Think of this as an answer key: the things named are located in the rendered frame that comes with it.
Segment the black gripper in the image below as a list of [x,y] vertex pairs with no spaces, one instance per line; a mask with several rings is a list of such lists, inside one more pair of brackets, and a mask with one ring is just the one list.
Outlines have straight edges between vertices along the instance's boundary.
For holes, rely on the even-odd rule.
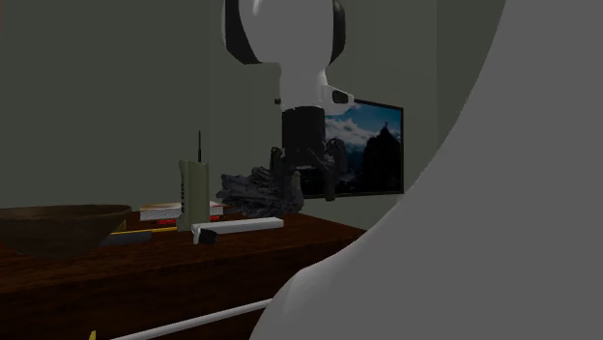
[[[345,143],[331,138],[325,144],[325,110],[316,106],[299,106],[282,112],[282,147],[293,166],[316,166],[323,174],[325,200],[335,200],[339,177],[347,171]],[[285,170],[283,152],[271,148],[270,170],[273,186],[284,198]]]

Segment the dark grey rock figure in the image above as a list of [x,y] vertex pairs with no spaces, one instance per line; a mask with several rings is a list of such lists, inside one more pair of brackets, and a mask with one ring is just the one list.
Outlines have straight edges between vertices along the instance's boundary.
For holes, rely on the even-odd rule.
[[215,197],[245,217],[280,218],[286,213],[298,213],[304,206],[298,171],[285,173],[283,199],[274,189],[271,170],[263,166],[254,167],[248,176],[222,174],[221,185]]

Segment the white bar with black end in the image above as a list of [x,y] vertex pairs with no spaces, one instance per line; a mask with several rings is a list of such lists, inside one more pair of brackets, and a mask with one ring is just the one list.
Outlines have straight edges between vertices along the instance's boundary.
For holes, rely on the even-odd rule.
[[251,232],[282,228],[284,221],[277,217],[262,217],[218,222],[196,223],[191,225],[193,243],[213,245],[218,237],[225,234]]

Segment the olive handset with black antenna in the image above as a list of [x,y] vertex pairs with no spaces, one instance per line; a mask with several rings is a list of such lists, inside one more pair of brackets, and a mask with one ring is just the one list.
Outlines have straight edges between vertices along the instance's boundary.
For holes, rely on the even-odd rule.
[[210,221],[209,164],[202,161],[202,134],[198,131],[197,160],[180,160],[181,214],[177,231],[189,231],[196,223]]

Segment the red book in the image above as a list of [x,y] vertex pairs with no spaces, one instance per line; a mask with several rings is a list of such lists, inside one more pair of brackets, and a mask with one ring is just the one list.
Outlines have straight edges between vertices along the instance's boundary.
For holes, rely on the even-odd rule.
[[[222,215],[210,215],[210,222],[216,222],[223,219]],[[155,221],[157,225],[176,225],[178,218],[159,219]]]

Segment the white patterned book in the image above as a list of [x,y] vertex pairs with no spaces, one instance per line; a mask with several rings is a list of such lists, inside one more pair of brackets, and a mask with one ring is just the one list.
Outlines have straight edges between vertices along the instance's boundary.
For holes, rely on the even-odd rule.
[[[223,215],[224,206],[211,201],[210,216]],[[182,213],[181,203],[164,203],[145,205],[139,210],[141,221],[177,219]]]

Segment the yellow pencil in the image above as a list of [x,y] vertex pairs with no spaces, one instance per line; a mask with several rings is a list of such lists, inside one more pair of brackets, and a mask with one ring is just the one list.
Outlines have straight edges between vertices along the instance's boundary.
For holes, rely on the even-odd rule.
[[174,232],[174,231],[178,231],[178,228],[176,226],[173,226],[173,227],[164,227],[164,228],[153,228],[153,229],[128,230],[128,231],[114,232],[114,233],[111,233],[110,236],[128,235],[128,234],[141,234],[141,233],[163,233],[163,232]]

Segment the dark grey flat slab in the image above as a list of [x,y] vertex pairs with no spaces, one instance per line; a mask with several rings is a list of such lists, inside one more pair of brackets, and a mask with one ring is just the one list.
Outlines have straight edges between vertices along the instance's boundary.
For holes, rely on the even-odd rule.
[[152,232],[111,234],[99,244],[99,247],[142,243],[149,241],[152,236]]

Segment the dark wooden bowl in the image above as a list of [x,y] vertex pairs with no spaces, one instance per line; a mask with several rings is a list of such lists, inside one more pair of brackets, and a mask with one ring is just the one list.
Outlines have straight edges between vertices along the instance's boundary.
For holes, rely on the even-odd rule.
[[67,259],[100,245],[130,215],[117,204],[0,209],[0,242],[41,259]]

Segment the black-framed mountain wall picture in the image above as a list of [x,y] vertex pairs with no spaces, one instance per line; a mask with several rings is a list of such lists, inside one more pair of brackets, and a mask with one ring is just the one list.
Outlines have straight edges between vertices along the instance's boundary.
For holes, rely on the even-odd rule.
[[[404,191],[403,118],[402,107],[365,99],[355,99],[342,113],[325,110],[325,144],[339,138],[347,152],[348,168],[339,177],[335,198]],[[325,198],[323,174],[316,166],[295,169],[304,197]]]

